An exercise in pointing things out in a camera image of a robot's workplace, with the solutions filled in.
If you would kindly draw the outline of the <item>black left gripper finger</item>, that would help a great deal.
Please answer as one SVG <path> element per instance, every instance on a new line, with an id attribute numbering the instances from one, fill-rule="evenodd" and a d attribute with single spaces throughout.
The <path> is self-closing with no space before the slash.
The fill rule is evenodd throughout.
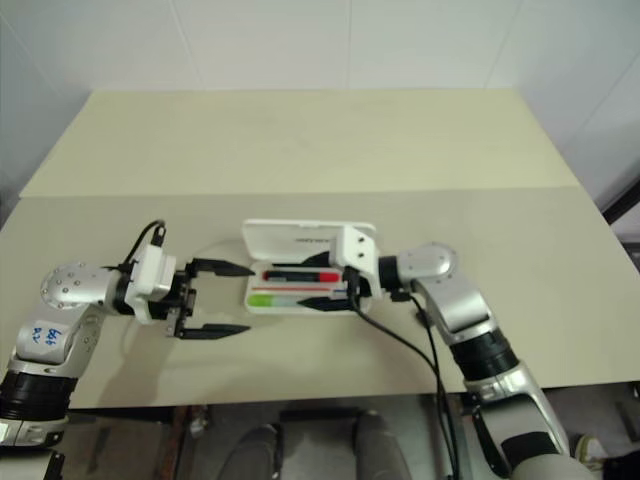
<path id="1" fill-rule="evenodd" d="M 248 267 L 237 265 L 226 260 L 194 258 L 187 264 L 190 277 L 196 277 L 200 272 L 213 273 L 221 277 L 250 277 L 255 272 Z"/>
<path id="2" fill-rule="evenodd" d="M 246 325 L 204 324 L 200 328 L 179 327 L 175 337 L 180 340 L 219 340 L 244 333 L 250 329 Z"/>

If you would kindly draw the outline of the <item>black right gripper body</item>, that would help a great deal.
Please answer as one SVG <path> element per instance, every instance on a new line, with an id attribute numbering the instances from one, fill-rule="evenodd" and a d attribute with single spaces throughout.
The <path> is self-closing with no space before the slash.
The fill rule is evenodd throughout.
<path id="1" fill-rule="evenodd" d="M 344 269 L 344 282 L 346 283 L 346 296 L 351 307 L 359 307 L 362 298 L 372 296 L 368 280 L 355 268 Z"/>

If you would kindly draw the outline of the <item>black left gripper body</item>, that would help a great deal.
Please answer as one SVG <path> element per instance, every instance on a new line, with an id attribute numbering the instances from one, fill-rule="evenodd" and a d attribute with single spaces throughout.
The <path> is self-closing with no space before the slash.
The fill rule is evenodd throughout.
<path id="1" fill-rule="evenodd" d="M 171 288 L 166 296 L 149 302 L 153 320 L 166 322 L 166 334 L 175 338 L 195 338 L 196 330 L 186 327 L 186 320 L 193 314 L 196 290 L 191 287 L 196 273 L 191 264 L 186 264 L 174 274 Z"/>

